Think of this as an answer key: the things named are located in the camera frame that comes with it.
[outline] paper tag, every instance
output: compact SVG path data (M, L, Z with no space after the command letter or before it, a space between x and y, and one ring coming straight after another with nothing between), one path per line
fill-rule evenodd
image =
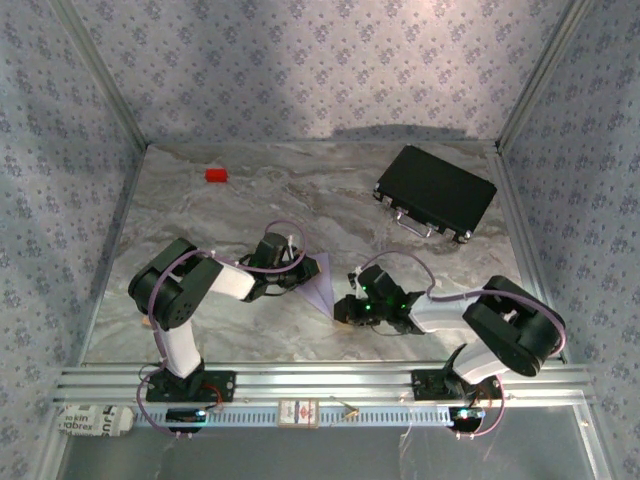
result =
M133 427L133 410L113 405L66 405L58 429L68 435L119 437Z
M294 428L318 428L320 417L317 400L280 400L278 402L278 426Z

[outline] black cable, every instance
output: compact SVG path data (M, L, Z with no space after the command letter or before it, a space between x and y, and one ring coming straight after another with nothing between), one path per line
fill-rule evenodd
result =
M282 296L282 295L284 295L285 293L292 292L293 290L295 290L295 288L296 288L296 287L297 287L297 285L296 285L295 287L287 288L286 290L283 290L283 291L278 292L278 293L269 293L269 292L265 292L265 293L263 293L263 295L264 295L265 297L281 297L281 296Z
M375 333L377 333L381 337L401 337L402 335L406 335L406 333L380 333L379 331L376 330L376 327L374 327L373 325L369 325L369 326L371 327L371 330L373 330Z

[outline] aluminum rail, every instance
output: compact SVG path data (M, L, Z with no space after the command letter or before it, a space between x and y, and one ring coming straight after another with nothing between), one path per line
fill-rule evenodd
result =
M210 364L207 370L237 372L230 406L272 406L282 398L313 398L330 405L335 403L331 397L365 406L414 403L411 371L437 370L442 366L436 362L230 363ZM53 401L134 406L141 367L120 364L67 368ZM508 407L577 405L594 398L589 373L583 365L551 363L533 378L507 373L503 383ZM463 405L462 401L415 403Z

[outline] gray marble table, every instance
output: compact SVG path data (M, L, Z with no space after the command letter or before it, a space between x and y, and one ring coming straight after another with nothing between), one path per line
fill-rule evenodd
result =
M487 144L417 146L489 178ZM438 278L437 293L483 285L494 274L520 276L497 196L467 245L440 235L421 239L395 225L372 187L402 148L398 143L157 145L149 147L131 202L85 362L156 361L151 331L127 295L133 275L176 237L239 258L265 225L292 219L309 235L309 253L329 252L336 300L350 292L346 274L371 255L402 249ZM225 167L226 184L204 181ZM286 227L282 233L294 233ZM406 290L427 278L411 259L380 260ZM443 360L462 332L380 336L332 321L295 293L244 304L211 294L195 313L196 343L206 361ZM380 327L381 333L393 330Z

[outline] metal bracket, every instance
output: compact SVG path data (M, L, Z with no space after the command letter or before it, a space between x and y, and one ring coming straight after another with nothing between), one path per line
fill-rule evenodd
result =
M415 401L460 400L460 396L452 392L446 384L446 376L438 370L413 370L411 372L411 388ZM500 386L494 377L485 378L478 384L479 400L500 400Z
M149 379L147 402L149 403L216 403L219 400L233 401L236 386L236 373L233 371L202 371L198 388L188 392L185 386L178 385L167 376L167 372L156 373Z

